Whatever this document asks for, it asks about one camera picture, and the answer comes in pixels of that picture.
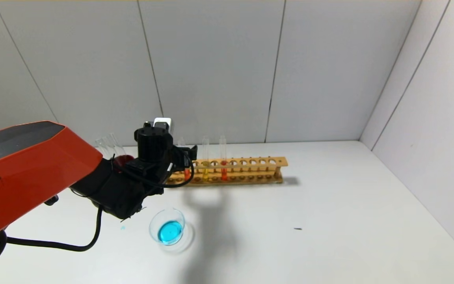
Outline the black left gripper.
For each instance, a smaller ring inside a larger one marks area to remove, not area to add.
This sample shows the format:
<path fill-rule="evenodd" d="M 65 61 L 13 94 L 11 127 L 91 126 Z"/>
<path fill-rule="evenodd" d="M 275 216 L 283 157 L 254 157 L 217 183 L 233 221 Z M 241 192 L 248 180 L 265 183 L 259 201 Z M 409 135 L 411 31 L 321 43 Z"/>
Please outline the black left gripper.
<path fill-rule="evenodd" d="M 172 149 L 172 164 L 173 171 L 184 171 L 190 168 L 191 161 L 197 160 L 198 146 L 194 145 L 191 148 L 173 146 Z"/>

